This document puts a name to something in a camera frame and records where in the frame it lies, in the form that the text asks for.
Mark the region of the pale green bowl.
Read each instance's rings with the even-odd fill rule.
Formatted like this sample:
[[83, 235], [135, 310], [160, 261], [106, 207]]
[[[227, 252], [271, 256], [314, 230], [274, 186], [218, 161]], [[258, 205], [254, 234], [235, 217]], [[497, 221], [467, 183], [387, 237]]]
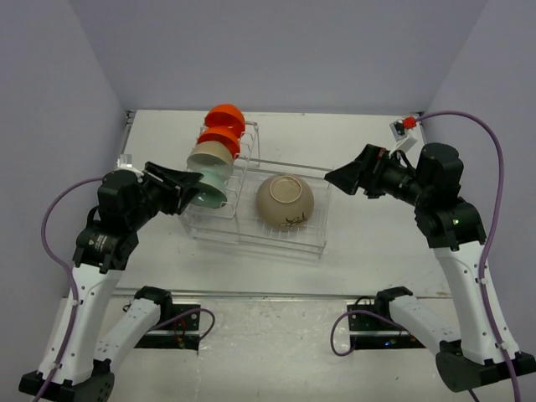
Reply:
[[226, 189], [223, 179], [210, 168], [197, 170], [203, 176], [196, 184], [198, 194], [192, 204], [209, 209], [219, 209], [227, 201]]

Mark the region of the large beige ceramic bowl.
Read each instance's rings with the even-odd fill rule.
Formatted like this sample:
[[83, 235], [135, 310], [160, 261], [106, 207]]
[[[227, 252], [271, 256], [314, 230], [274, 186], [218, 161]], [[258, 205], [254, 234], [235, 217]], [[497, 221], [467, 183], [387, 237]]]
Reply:
[[255, 206], [266, 225], [272, 229], [292, 231], [312, 217], [315, 199], [311, 187], [301, 177], [276, 174], [258, 187]]

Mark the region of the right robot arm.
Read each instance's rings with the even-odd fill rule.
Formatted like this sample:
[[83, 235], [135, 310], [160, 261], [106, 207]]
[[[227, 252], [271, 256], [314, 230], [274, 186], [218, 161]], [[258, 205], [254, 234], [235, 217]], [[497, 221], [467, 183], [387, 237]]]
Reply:
[[453, 329], [403, 286], [377, 293], [366, 313], [384, 329], [400, 327], [435, 357], [452, 392], [472, 391], [532, 374], [535, 358], [519, 349], [502, 315], [489, 269], [480, 259], [486, 233], [477, 208], [459, 195], [463, 162], [449, 145], [431, 143], [412, 167], [401, 151], [367, 145], [325, 180], [348, 195], [390, 195], [414, 208], [419, 231], [440, 263], [459, 327]]

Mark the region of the orange plastic bowl front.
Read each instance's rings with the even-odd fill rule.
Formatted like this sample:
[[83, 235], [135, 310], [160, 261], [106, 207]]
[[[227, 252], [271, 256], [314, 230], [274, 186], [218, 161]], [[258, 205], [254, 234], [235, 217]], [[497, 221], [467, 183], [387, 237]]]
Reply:
[[224, 145], [233, 159], [236, 159], [240, 154], [240, 140], [228, 127], [214, 126], [207, 128], [200, 134], [197, 143], [210, 141], [216, 141]]

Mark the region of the orange plastic bowl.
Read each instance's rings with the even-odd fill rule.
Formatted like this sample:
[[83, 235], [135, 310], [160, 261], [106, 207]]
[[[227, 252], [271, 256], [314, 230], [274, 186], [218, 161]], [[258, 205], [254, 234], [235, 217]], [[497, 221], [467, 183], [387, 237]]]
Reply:
[[221, 104], [207, 113], [204, 125], [208, 128], [216, 126], [229, 128], [237, 138], [241, 138], [245, 131], [245, 117], [235, 105]]
[[224, 145], [233, 159], [236, 159], [240, 154], [240, 140], [228, 127], [214, 126], [207, 128], [200, 134], [197, 143], [210, 141], [216, 141]]

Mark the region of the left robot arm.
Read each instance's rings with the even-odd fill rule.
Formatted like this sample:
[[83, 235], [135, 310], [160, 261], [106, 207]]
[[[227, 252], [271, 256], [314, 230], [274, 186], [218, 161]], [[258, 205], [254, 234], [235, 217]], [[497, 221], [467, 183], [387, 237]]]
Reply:
[[54, 340], [39, 368], [21, 378], [20, 392], [36, 401], [107, 401], [118, 368], [148, 332], [173, 325], [183, 338], [202, 307], [175, 315], [170, 292], [151, 286], [136, 292], [104, 338], [99, 334], [138, 231], [159, 213], [180, 215], [198, 195], [202, 176], [147, 162], [141, 172], [118, 168], [100, 179], [98, 204], [75, 241], [74, 264], [61, 263], [70, 293]]

